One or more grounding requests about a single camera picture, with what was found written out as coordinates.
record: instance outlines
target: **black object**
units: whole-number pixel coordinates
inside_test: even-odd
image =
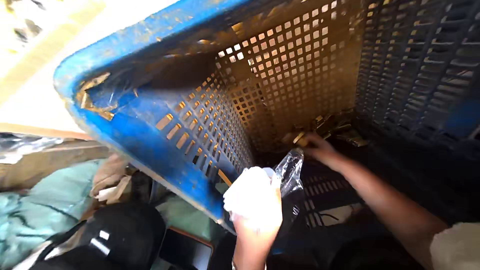
[[[79,227],[53,237],[52,244],[68,240]],[[32,269],[148,270],[158,255],[164,233],[165,223],[154,207],[130,202],[109,205],[87,221],[76,248],[49,260],[44,260],[49,253],[46,251]]]
[[[213,247],[210,243],[176,228],[168,228],[160,258],[184,270],[207,270]]]
[[[385,135],[480,160],[480,1],[366,1],[355,110]]]

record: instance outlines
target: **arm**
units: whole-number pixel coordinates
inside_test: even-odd
[[[257,203],[259,208],[263,208],[264,215],[261,218],[249,220],[239,215],[235,216],[233,225],[237,233],[237,243],[233,262],[237,270],[265,269],[268,253],[282,224],[279,181],[274,180],[271,185],[263,185],[262,199]],[[244,194],[241,197],[250,201],[258,199],[252,198],[251,194]]]
[[[271,232],[257,232],[244,225],[243,220],[234,221],[237,243],[233,261],[237,270],[264,270],[270,248],[278,229]]]
[[[306,139],[317,148],[305,152],[341,173],[405,249],[423,267],[432,269],[430,244],[447,225],[365,167],[336,152],[318,135],[309,134]]]

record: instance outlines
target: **plastic bag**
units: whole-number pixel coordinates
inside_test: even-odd
[[[40,152],[62,142],[62,138],[2,133],[0,134],[0,163],[15,164],[23,155]]]
[[[300,180],[303,157],[301,149],[292,149],[274,168],[275,176],[282,180],[280,193],[282,195],[283,222],[278,235],[283,235],[291,229],[300,213],[299,203],[305,198],[303,183]]]

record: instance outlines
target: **perforated basket wall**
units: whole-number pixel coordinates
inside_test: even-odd
[[[294,125],[354,107],[359,1],[292,1],[238,22],[216,67],[253,147],[275,152]]]
[[[370,1],[357,111],[387,133],[480,157],[480,1]]]

